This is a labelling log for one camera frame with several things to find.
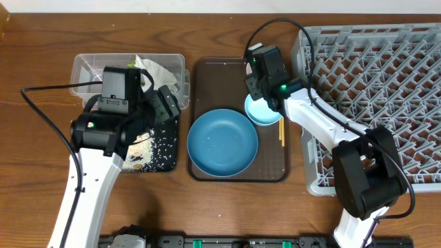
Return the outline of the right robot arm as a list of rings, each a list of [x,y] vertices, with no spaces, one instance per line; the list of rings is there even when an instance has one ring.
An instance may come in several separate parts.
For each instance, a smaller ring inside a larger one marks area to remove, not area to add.
[[[414,196],[392,133],[349,120],[324,102],[302,79],[291,78],[283,65],[264,68],[247,63],[245,84],[253,100],[299,124],[330,152],[334,187],[344,210],[334,230],[339,247],[367,247],[387,211],[405,193]]]

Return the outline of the dark blue plate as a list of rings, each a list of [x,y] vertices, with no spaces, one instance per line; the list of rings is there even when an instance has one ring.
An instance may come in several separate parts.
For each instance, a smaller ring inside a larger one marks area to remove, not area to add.
[[[258,153],[258,133],[252,122],[230,109],[208,111],[189,129],[187,152],[205,174],[231,177],[245,171]]]

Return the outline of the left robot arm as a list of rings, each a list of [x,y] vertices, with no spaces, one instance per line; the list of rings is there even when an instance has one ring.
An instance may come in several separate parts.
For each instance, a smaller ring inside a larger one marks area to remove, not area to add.
[[[92,96],[72,122],[69,179],[49,247],[97,247],[112,188],[131,146],[181,113],[166,85]]]

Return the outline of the white napkin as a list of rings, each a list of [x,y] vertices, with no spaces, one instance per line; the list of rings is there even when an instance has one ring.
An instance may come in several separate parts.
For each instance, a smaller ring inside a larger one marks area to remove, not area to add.
[[[162,65],[150,60],[141,59],[136,55],[134,66],[147,70],[154,79],[154,89],[157,90],[161,86],[166,85],[170,89],[170,92],[176,94],[178,92],[178,81],[176,77]]]

